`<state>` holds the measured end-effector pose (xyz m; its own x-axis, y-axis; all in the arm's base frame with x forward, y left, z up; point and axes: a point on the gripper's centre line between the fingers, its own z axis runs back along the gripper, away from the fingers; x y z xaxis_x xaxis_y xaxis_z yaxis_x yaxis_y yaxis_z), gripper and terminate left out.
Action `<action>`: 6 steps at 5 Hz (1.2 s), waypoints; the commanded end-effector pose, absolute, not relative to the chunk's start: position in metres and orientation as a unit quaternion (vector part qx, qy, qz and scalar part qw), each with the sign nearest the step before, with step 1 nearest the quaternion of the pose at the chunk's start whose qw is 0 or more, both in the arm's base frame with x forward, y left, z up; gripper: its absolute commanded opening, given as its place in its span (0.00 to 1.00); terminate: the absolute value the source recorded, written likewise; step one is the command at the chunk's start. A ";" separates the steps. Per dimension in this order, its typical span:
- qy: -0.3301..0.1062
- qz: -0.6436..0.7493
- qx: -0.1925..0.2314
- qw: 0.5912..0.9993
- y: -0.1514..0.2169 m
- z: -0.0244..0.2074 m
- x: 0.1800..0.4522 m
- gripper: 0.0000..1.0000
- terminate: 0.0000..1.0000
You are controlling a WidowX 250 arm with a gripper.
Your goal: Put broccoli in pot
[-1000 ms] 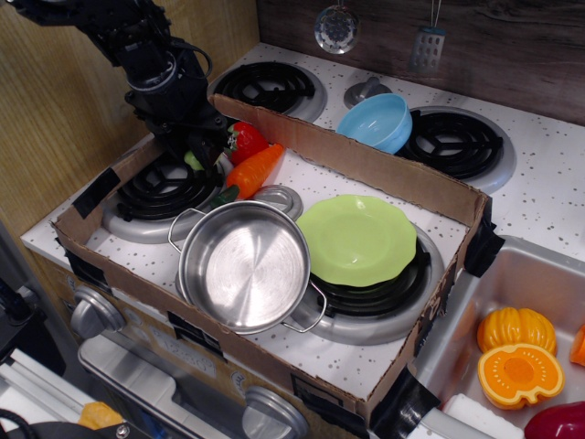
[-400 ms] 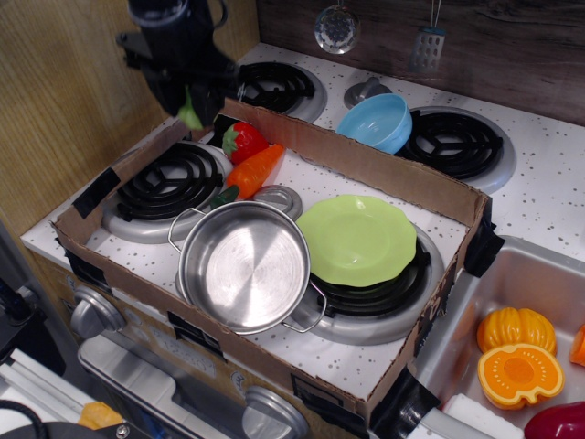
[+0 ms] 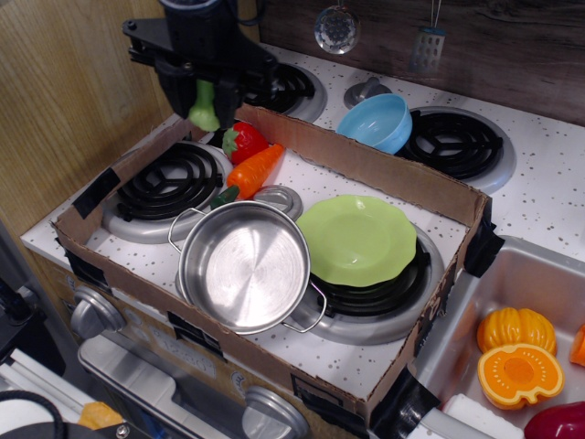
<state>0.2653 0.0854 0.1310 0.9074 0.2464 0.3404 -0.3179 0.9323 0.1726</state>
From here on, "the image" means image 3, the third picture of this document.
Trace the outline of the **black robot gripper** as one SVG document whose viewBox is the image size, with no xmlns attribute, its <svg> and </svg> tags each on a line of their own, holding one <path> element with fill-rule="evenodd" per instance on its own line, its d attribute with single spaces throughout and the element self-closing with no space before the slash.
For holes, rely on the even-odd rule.
<svg viewBox="0 0 585 439">
<path fill-rule="evenodd" d="M 122 25 L 131 60 L 154 68 L 173 111 L 186 119 L 197 97 L 197 80 L 217 85 L 217 117 L 231 128 L 242 96 L 273 94 L 278 61 L 246 37 L 257 24 L 239 14 L 236 1 L 163 1 L 162 18 L 130 18 Z"/>
</svg>

